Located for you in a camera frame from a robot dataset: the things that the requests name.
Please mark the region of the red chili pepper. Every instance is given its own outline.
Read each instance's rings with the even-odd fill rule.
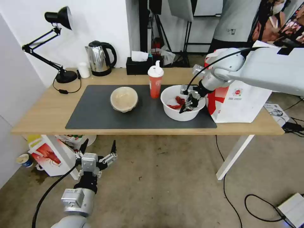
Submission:
[[[181,98],[181,97],[179,97],[179,96],[176,96],[176,97],[175,97],[175,100],[176,100],[176,102],[177,102],[178,104],[180,104],[180,105],[185,104],[185,99],[184,99],[184,98]]]
[[[172,109],[180,109],[181,108],[181,105],[170,105],[170,104],[167,104],[168,107],[172,108]]]

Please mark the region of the black desk lamp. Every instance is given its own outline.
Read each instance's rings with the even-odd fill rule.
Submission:
[[[58,13],[46,12],[44,14],[44,17],[47,22],[50,22],[54,26],[54,28],[51,31],[47,32],[46,34],[40,36],[36,40],[33,40],[32,42],[30,42],[26,45],[23,45],[22,50],[31,54],[32,56],[40,59],[41,61],[49,64],[51,67],[54,67],[55,69],[57,69],[58,70],[58,74],[56,76],[57,82],[59,82],[59,83],[72,82],[75,79],[77,79],[77,74],[74,71],[67,71],[67,70],[63,69],[62,65],[49,61],[46,58],[44,58],[34,52],[34,50],[36,48],[40,47],[41,45],[45,44],[46,42],[49,42],[50,40],[52,40],[55,37],[60,35],[61,28],[58,27],[58,24],[61,24],[64,27],[66,27],[67,29],[72,30],[72,28],[71,28],[72,15],[71,15],[70,9],[68,6],[66,6],[66,7],[63,7],[61,10],[59,10]],[[43,42],[37,43],[38,40],[42,39],[43,37],[49,35],[52,32],[55,32],[56,35],[54,35],[53,37],[51,37]]]

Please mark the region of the white bottle cap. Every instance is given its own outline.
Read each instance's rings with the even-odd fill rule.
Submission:
[[[155,66],[150,67],[148,75],[154,78],[159,78],[164,75],[164,70],[159,66],[159,60],[156,61]]]

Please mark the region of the lamp shade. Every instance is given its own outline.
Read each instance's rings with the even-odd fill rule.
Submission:
[[[72,30],[72,15],[68,6],[60,9],[58,13],[46,12],[44,14],[44,17],[47,22],[61,24],[67,29]]]

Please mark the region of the black tissue box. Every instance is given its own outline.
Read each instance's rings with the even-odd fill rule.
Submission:
[[[126,63],[127,74],[148,74],[152,65],[152,57],[148,57],[145,62],[133,62],[131,57],[128,57]]]

